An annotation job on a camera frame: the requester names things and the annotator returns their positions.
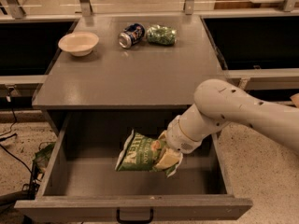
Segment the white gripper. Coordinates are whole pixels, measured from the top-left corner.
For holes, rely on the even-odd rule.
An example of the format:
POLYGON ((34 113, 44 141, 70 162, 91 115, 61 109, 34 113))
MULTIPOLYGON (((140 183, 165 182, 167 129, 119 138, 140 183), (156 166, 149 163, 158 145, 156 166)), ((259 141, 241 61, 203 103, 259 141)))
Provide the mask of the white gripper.
POLYGON ((161 152, 159 160, 154 165, 158 170, 164 170, 177 164, 181 153, 190 154, 202 145, 201 141, 193 141, 181 129, 179 124, 180 115, 177 115, 159 135, 159 140, 166 140, 171 147, 166 147, 161 152))

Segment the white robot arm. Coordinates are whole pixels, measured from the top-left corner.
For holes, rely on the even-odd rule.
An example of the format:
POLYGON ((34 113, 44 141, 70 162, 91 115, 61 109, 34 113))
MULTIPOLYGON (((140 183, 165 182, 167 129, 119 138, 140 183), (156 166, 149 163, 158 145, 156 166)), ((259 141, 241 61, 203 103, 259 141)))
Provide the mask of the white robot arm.
POLYGON ((209 135, 231 122, 250 127, 273 141, 299 152, 299 109, 257 99, 218 79, 202 82, 194 104, 176 116, 162 133, 167 143, 155 164, 157 170, 177 168, 185 154, 201 146, 209 135))

